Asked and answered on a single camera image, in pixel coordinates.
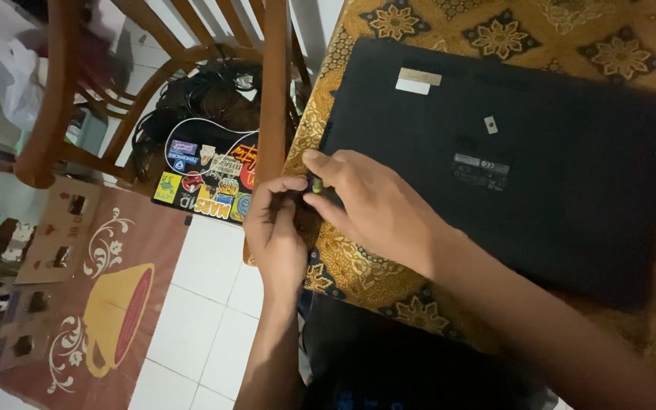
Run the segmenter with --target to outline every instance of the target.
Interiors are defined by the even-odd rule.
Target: plastic bag
[[[36,83],[37,54],[14,39],[0,48],[0,104],[5,117],[23,131],[31,131],[42,104]]]

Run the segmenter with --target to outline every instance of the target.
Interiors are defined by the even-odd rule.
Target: white cable
[[[232,149],[233,149],[234,147],[236,147],[237,144],[240,143],[240,141],[242,141],[243,139],[247,138],[247,137],[250,136],[250,135],[257,134],[258,132],[260,132],[260,129],[259,129],[259,128],[258,128],[257,130],[255,130],[255,131],[232,131],[232,130],[230,130],[229,128],[225,128],[225,127],[223,127],[223,126],[220,126],[219,124],[215,123],[215,122],[212,121],[212,120],[207,120],[206,118],[187,118],[186,120],[181,121],[180,123],[177,124],[177,126],[173,127],[173,130],[171,130],[171,132],[169,133],[169,137],[166,139],[166,145],[163,146],[163,159],[166,160],[166,165],[168,165],[169,168],[171,168],[171,171],[176,172],[176,173],[178,173],[179,175],[184,175],[184,176],[188,176],[189,174],[178,171],[177,169],[175,169],[175,168],[169,163],[169,141],[171,140],[171,136],[173,135],[173,132],[177,130],[178,126],[180,126],[180,125],[183,124],[183,123],[186,123],[187,121],[191,121],[191,120],[202,120],[202,121],[206,121],[207,123],[212,123],[212,124],[214,124],[215,126],[220,127],[221,129],[223,129],[223,130],[225,130],[225,131],[229,131],[229,132],[234,133],[234,134],[244,134],[244,135],[242,135],[242,137],[240,137],[240,139],[238,139],[234,144],[232,144],[232,147],[230,147],[230,149],[227,150],[227,152],[222,156],[222,158],[221,158],[218,162],[215,161],[216,159],[213,159],[212,162],[211,162],[211,166],[209,167],[209,169],[207,169],[205,172],[199,173],[199,175],[206,175],[206,174],[209,173],[212,169],[216,168],[216,165],[217,165],[218,163],[222,163],[222,162],[224,161],[224,159],[227,157],[227,155],[229,155],[229,153],[232,152]]]

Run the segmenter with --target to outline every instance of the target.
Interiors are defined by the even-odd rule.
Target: chair backrest
[[[92,79],[79,76],[76,53],[79,34],[78,2],[72,0],[48,2],[50,65],[41,106],[41,112],[47,115],[38,117],[32,136],[17,159],[14,173],[19,180],[34,188],[48,188],[54,182],[51,167],[55,161],[62,157],[68,159],[74,156],[82,159],[87,155],[90,156],[87,158],[90,163],[100,165],[106,163],[105,169],[101,166],[101,171],[115,176],[122,174],[120,171],[123,169],[116,167],[114,163],[127,140],[125,138],[127,135],[123,136],[123,134],[130,134],[146,103],[162,83],[161,80],[166,80],[178,69],[188,72],[196,62],[206,60],[209,57],[209,46],[215,42],[189,0],[170,1],[199,40],[199,45],[185,48],[144,0],[113,0],[123,14],[149,32],[171,57],[171,60],[157,71],[152,78],[153,81],[150,80],[137,96],[113,89],[117,98],[108,94]],[[216,0],[216,3],[239,44],[239,47],[235,47],[237,57],[261,59],[263,64],[263,104],[260,112],[258,147],[261,159],[256,175],[259,182],[278,176],[282,169],[286,123],[291,128],[289,131],[295,132],[295,107],[292,105],[292,100],[287,98],[290,66],[292,64],[297,68],[304,85],[310,88],[308,70],[305,68],[300,44],[292,31],[287,0],[269,0],[267,5],[263,5],[262,0],[249,0],[265,38],[265,58],[255,51],[231,0]],[[78,82],[85,83],[89,89],[103,98],[103,101],[96,101]],[[102,158],[104,161],[91,154],[74,153],[73,147],[63,144],[63,136],[71,117],[75,90],[90,102],[96,112],[122,120],[117,130],[121,138],[114,138],[111,141]],[[109,106],[123,109],[125,113],[110,109]]]

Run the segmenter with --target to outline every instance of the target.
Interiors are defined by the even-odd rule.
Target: cardboard box
[[[0,282],[13,288],[0,316],[0,370],[47,354],[66,282],[82,267],[87,231],[101,191],[102,187],[94,184],[57,177],[34,235],[22,238],[18,245],[28,248],[23,260],[2,262],[0,253]],[[17,240],[11,238],[7,243],[17,247]]]

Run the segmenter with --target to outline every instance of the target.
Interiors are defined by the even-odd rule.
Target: yellow sticker
[[[161,180],[158,182],[153,199],[173,203],[173,200],[177,197],[178,184],[180,183],[181,175],[164,172],[161,174]]]

